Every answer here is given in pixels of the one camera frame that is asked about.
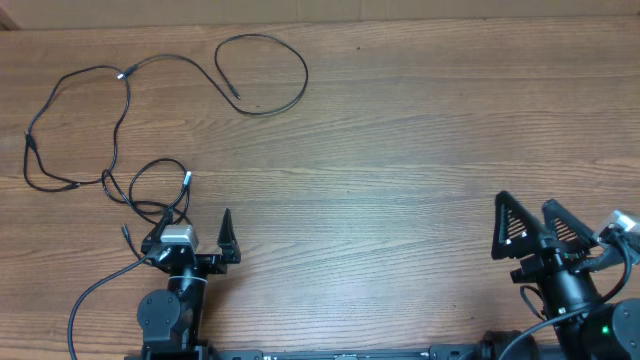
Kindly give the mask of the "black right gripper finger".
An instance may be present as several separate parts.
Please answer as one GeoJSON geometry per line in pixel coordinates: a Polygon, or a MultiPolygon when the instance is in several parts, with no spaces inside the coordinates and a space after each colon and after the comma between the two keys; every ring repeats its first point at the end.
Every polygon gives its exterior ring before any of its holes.
{"type": "Polygon", "coordinates": [[[597,245],[594,231],[554,199],[542,205],[545,227],[565,250],[589,250],[597,245]]]}
{"type": "Polygon", "coordinates": [[[511,193],[501,191],[496,195],[495,226],[491,248],[493,260],[519,259],[533,254],[539,245],[539,236],[544,232],[539,219],[511,193]]]}

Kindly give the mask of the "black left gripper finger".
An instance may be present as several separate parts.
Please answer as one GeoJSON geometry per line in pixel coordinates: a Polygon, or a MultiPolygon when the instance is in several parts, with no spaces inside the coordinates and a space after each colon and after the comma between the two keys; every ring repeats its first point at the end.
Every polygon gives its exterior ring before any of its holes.
{"type": "Polygon", "coordinates": [[[241,262],[241,251],[235,236],[229,208],[224,212],[217,245],[221,249],[221,259],[226,264],[239,264],[241,262]]]}
{"type": "Polygon", "coordinates": [[[152,247],[160,242],[161,235],[165,228],[173,223],[173,214],[174,211],[171,208],[166,209],[160,220],[142,240],[140,250],[143,254],[148,254],[152,247]]]}

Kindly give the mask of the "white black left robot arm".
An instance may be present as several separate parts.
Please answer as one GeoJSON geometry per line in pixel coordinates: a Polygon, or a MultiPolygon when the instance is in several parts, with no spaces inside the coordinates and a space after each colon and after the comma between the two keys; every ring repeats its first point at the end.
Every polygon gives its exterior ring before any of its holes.
{"type": "Polygon", "coordinates": [[[139,354],[144,360],[371,360],[371,359],[540,359],[542,350],[531,335],[518,331],[487,332],[475,344],[439,344],[419,350],[334,350],[265,353],[260,350],[218,351],[200,337],[206,287],[210,275],[224,274],[241,262],[231,211],[223,215],[218,254],[198,254],[198,238],[190,224],[176,224],[177,211],[164,211],[143,240],[140,258],[169,275],[168,285],[148,293],[139,303],[137,321],[143,331],[139,354]]]}

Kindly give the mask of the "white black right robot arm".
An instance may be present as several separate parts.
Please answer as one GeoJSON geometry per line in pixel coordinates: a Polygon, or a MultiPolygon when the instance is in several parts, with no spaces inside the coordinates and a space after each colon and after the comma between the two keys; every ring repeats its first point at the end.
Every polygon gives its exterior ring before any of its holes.
{"type": "Polygon", "coordinates": [[[615,302],[639,264],[639,219],[615,210],[597,231],[555,200],[537,219],[508,192],[497,195],[491,256],[517,259],[514,283],[539,296],[540,323],[495,349],[500,359],[535,357],[534,333],[553,328],[567,359],[636,359],[639,301],[615,302]]]}

